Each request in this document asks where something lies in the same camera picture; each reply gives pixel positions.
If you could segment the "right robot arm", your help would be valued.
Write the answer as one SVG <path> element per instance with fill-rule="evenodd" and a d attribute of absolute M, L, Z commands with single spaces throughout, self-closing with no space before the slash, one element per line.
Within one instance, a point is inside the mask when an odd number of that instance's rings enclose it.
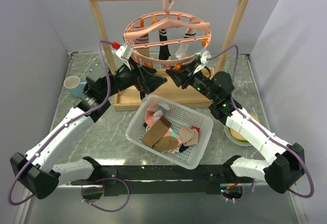
<path fill-rule="evenodd" d="M 232 97 L 234 85 L 230 74 L 217 72 L 209 79 L 201 72 L 187 69 L 167 70 L 166 73 L 180 88 L 192 87 L 211 100 L 209 110 L 226 127 L 243 136 L 262 156 L 250 160 L 234 156 L 226 161 L 223 175 L 228 182 L 240 177 L 265 181 L 275 192 L 285 193 L 305 172 L 305 152 L 302 146 L 280 139 L 257 122 Z"/>

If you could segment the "white plastic basket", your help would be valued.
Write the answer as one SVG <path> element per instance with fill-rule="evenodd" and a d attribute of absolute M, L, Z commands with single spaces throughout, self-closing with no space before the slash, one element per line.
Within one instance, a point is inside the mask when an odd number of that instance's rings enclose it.
<path fill-rule="evenodd" d="M 157 95 L 146 97 L 132 118 L 126 138 L 183 168 L 195 169 L 212 134 L 210 117 Z"/>

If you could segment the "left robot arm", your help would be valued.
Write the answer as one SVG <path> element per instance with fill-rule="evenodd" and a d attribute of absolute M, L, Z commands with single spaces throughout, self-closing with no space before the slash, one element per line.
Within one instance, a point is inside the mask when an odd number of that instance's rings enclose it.
<path fill-rule="evenodd" d="M 89 184 L 96 184 L 101 178 L 97 161 L 85 157 L 66 166 L 57 165 L 59 156 L 109 109 L 109 97 L 132 86 L 150 94 L 166 82 L 167 79 L 158 76 L 155 69 L 141 64 L 132 68 L 122 65 L 115 74 L 106 68 L 94 67 L 86 76 L 82 95 L 64 119 L 28 152 L 11 156 L 15 181 L 38 199 L 48 197 L 58 186 L 71 181 L 85 179 Z"/>

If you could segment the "wooden hanger rack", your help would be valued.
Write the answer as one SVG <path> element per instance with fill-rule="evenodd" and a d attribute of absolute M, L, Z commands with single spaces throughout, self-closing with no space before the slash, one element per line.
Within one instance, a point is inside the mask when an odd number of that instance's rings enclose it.
<path fill-rule="evenodd" d="M 113 2 L 113 1 L 153 1 L 153 0 L 89 0 L 90 8 L 98 29 L 98 33 L 100 35 L 100 40 L 108 40 L 107 31 L 104 25 L 102 13 L 100 10 L 100 6 L 98 2 Z M 232 20 L 229 25 L 229 29 L 225 38 L 225 42 L 223 47 L 226 47 L 228 43 L 231 43 L 234 40 L 237 30 L 239 28 L 240 22 L 244 15 L 245 9 L 247 7 L 249 0 L 239 0 L 237 7 L 234 11 Z M 193 60 L 195 55 L 190 57 L 186 57 L 184 61 L 181 60 L 168 60 L 165 62 L 161 62 L 162 64 L 174 65 L 178 63 L 184 63 L 190 60 Z M 176 85 L 173 84 L 172 81 L 167 81 L 161 87 L 159 87 L 154 93 L 159 96 L 163 96 L 164 98 L 170 98 L 173 101 L 180 101 L 183 105 L 190 105 L 190 107 L 202 107 L 204 104 L 209 103 L 209 101 L 204 98 L 200 98 L 199 95 L 195 95 L 195 91 L 177 91 Z M 122 96 L 124 98 L 128 97 L 125 103 L 121 103 L 119 101 L 119 97 Z M 124 91 L 120 91 L 118 95 L 115 96 L 116 103 L 114 103 L 114 108 L 116 110 L 131 110 L 134 109 L 136 103 L 138 103 L 136 96 L 126 96 Z"/>

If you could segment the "pink round clip hanger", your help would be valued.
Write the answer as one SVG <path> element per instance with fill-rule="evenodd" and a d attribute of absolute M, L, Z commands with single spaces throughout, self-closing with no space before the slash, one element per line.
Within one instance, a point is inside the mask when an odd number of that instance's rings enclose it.
<path fill-rule="evenodd" d="M 153 14 L 146 14 L 131 22 L 123 35 L 126 44 L 134 50 L 132 58 L 146 67 L 153 67 L 153 63 L 170 60 L 169 45 L 179 44 L 175 56 L 184 61 L 191 41 L 200 41 L 206 48 L 211 41 L 209 23 L 182 12 L 172 12 L 172 0 L 162 0 L 163 10 Z M 168 29 L 185 28 L 183 38 L 168 39 Z"/>

